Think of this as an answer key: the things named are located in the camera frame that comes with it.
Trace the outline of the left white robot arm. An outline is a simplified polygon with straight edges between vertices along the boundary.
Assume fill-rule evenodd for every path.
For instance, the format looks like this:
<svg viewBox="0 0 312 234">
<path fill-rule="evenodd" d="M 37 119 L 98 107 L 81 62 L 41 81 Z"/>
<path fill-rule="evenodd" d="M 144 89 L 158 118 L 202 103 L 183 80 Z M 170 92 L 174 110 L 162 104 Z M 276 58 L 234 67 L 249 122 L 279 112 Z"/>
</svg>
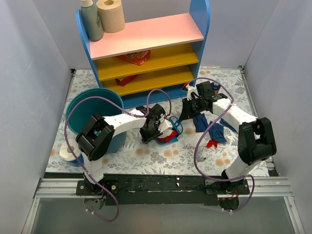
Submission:
<svg viewBox="0 0 312 234">
<path fill-rule="evenodd" d="M 129 113 L 116 116 L 92 115 L 76 137 L 84 158 L 84 176 L 88 182 L 88 191 L 93 195 L 103 191 L 101 158 L 107 153 L 115 136 L 139 129 L 142 142 L 148 143 L 170 128 L 172 124 L 166 119 L 165 111 L 159 104 L 155 104 L 152 108 L 139 106 Z"/>
</svg>

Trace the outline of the blue hand brush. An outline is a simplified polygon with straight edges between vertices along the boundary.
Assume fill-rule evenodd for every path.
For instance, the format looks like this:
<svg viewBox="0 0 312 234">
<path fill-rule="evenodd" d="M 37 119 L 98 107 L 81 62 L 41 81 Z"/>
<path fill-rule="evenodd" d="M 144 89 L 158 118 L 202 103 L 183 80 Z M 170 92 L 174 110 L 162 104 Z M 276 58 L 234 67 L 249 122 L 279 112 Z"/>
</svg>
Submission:
<svg viewBox="0 0 312 234">
<path fill-rule="evenodd" d="M 179 135 L 183 133 L 183 125 L 177 117 L 171 116 L 169 117 L 169 121 L 173 126 L 173 130 L 178 132 Z"/>
</svg>

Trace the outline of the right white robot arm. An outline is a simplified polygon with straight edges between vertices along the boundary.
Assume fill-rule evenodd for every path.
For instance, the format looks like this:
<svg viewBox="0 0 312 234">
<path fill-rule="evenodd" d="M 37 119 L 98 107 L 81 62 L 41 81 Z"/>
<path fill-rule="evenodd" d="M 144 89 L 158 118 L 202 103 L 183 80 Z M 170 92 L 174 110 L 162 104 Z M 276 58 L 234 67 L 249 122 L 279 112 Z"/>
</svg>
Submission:
<svg viewBox="0 0 312 234">
<path fill-rule="evenodd" d="M 182 101 L 179 121 L 192 119 L 203 111 L 209 111 L 224 119 L 238 133 L 238 157 L 222 172 L 218 181 L 223 192 L 233 193 L 238 181 L 243 180 L 260 162 L 277 152 L 271 121 L 252 116 L 234 104 L 230 94 L 216 94 L 209 81 L 196 86 L 185 83 L 187 96 Z"/>
</svg>

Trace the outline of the blue plastic dustpan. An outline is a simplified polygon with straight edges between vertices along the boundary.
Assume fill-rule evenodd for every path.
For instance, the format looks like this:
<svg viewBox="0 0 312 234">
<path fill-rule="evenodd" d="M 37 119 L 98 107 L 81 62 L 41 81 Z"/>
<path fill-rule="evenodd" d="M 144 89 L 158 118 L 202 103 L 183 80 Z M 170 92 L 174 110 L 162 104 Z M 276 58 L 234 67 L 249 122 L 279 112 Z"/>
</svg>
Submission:
<svg viewBox="0 0 312 234">
<path fill-rule="evenodd" d="M 170 143 L 174 143 L 178 141 L 178 136 L 179 133 L 177 131 L 172 131 L 170 135 L 166 136 L 166 137 L 158 137 L 156 139 L 156 142 L 159 145 L 167 145 Z"/>
</svg>

